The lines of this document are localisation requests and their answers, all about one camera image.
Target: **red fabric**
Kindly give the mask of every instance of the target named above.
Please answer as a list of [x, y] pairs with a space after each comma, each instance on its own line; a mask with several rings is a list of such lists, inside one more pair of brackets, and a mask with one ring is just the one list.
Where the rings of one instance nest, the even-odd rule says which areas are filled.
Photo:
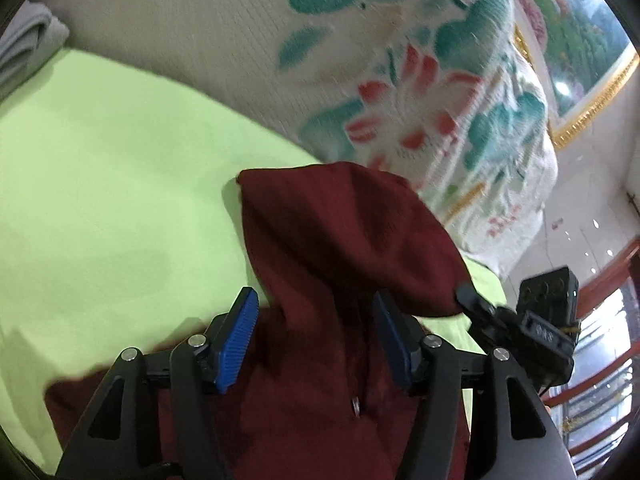
[[[404, 312], [455, 314], [455, 287], [470, 280], [462, 258], [398, 176], [338, 163], [247, 170], [238, 183], [248, 256], [274, 303], [260, 313], [238, 383], [211, 398], [236, 479], [392, 480], [417, 399], [391, 381], [370, 301], [387, 287]], [[103, 374], [47, 392], [63, 445]], [[159, 408], [171, 460], [168, 393]], [[467, 443], [460, 409], [450, 480], [464, 476]]]

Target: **white wall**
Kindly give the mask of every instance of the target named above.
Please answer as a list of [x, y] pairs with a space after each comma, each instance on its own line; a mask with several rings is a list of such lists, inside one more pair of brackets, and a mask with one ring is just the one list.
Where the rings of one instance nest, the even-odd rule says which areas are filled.
[[631, 159], [631, 167], [626, 176], [626, 188], [635, 196], [636, 204], [640, 206], [640, 142], [636, 139], [636, 148]]
[[[510, 305], [516, 304], [521, 280], [555, 267], [569, 265], [585, 284], [640, 234], [640, 218], [625, 189], [640, 129], [639, 92], [640, 70], [558, 153], [558, 183], [546, 204], [545, 225], [503, 281]], [[640, 184], [640, 152], [637, 156]]]

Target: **metal screw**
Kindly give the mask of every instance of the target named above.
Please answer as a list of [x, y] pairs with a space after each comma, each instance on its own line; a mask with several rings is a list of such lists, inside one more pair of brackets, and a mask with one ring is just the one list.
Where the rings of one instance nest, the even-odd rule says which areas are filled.
[[351, 405], [356, 418], [360, 418], [360, 399], [358, 397], [353, 397], [353, 399], [351, 399]]
[[494, 357], [498, 359], [498, 361], [508, 361], [510, 357], [509, 351], [506, 348], [495, 348]]
[[424, 336], [424, 339], [422, 341], [429, 348], [439, 348], [442, 346], [442, 339], [440, 339], [438, 336], [434, 334], [429, 334]]
[[193, 346], [194, 348], [200, 348], [206, 342], [207, 338], [202, 334], [194, 334], [187, 341], [187, 343], [189, 343], [189, 346]]
[[136, 350], [135, 348], [125, 348], [122, 351], [122, 354], [120, 354], [120, 357], [122, 357], [122, 359], [125, 361], [133, 361], [133, 359], [135, 359], [137, 355], [138, 350]]

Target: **green fabric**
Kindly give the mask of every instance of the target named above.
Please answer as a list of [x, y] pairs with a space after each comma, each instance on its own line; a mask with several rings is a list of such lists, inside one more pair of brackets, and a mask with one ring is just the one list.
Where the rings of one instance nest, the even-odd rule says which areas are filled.
[[[463, 257], [466, 268], [471, 274], [471, 279], [479, 294], [484, 296], [490, 303], [506, 304], [507, 298], [500, 284], [498, 277], [485, 266], [476, 263], [469, 258]], [[428, 330], [441, 338], [449, 341], [458, 350], [466, 350], [483, 354], [473, 338], [467, 333], [471, 326], [471, 321], [464, 314], [454, 317], [419, 317], [418, 320], [427, 327]], [[473, 404], [473, 391], [463, 390], [462, 396], [465, 402], [466, 421], [471, 427], [471, 413]]]
[[[3, 102], [0, 424], [14, 445], [55, 471], [48, 384], [202, 329], [243, 285], [260, 290], [234, 178], [313, 162], [190, 88], [77, 51]], [[470, 347], [462, 317], [426, 323]]]

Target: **framed painting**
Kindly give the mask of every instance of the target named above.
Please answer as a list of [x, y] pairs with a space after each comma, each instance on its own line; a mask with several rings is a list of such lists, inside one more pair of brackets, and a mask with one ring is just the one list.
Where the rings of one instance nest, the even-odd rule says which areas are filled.
[[639, 57], [604, 0], [514, 0], [516, 44], [538, 74], [556, 150], [624, 86]]

